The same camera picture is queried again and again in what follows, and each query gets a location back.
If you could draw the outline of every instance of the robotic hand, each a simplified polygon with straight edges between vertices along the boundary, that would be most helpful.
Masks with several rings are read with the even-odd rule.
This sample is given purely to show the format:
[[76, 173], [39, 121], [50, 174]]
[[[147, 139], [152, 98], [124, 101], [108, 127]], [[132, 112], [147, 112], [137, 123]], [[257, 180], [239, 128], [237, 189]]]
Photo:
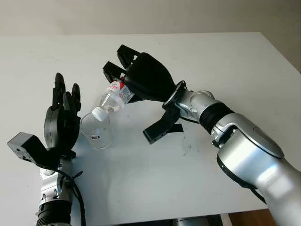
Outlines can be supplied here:
[[123, 81], [135, 93], [133, 101], [163, 102], [162, 118], [143, 131], [150, 144], [162, 138], [180, 117], [194, 118], [219, 148], [217, 162], [223, 172], [266, 202], [277, 225], [301, 225], [301, 172], [285, 160], [268, 135], [212, 93], [188, 91], [184, 81], [175, 85], [168, 70], [149, 54], [124, 45], [117, 53], [125, 70], [108, 62], [103, 68], [108, 81]]
[[70, 226], [72, 192], [80, 203], [81, 225], [86, 225], [84, 203], [72, 174], [73, 148], [79, 135], [79, 86], [66, 92], [63, 76], [55, 77], [53, 103], [48, 108], [44, 136], [48, 149], [32, 134], [20, 132], [8, 142], [11, 150], [22, 160], [41, 167], [42, 188], [37, 226]]

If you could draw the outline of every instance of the silver metal arm segment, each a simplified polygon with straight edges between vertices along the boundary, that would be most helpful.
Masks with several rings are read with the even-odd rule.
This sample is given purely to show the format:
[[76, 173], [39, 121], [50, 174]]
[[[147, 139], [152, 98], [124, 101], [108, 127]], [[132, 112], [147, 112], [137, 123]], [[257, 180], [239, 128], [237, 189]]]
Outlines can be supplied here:
[[[60, 159], [58, 170], [71, 175], [72, 161]], [[71, 226], [72, 186], [60, 173], [41, 168], [42, 188], [37, 226]]]
[[211, 134], [221, 169], [242, 187], [260, 190], [278, 226], [301, 225], [301, 172], [268, 135], [208, 91], [186, 90], [176, 105]]

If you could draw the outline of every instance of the white wall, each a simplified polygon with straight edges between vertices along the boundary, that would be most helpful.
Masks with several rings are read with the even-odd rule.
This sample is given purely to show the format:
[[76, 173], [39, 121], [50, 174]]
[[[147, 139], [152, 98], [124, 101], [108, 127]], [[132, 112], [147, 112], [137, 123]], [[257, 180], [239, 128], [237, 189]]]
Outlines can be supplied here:
[[1, 0], [0, 35], [261, 32], [300, 70], [300, 0]]

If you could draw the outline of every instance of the floor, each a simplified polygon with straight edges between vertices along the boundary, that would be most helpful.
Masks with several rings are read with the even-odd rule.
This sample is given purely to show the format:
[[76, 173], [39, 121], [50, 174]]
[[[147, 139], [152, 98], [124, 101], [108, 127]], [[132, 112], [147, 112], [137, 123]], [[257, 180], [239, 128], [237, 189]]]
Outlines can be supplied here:
[[233, 226], [276, 226], [269, 210], [229, 214]]

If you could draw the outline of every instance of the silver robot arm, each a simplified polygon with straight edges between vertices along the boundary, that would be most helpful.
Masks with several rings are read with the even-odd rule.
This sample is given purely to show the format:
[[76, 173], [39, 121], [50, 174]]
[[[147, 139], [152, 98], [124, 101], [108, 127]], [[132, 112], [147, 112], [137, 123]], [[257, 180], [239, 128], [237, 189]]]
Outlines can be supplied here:
[[260, 190], [277, 225], [301, 225], [301, 172], [270, 137], [208, 91], [186, 90], [175, 104], [211, 134], [221, 169], [242, 187]]

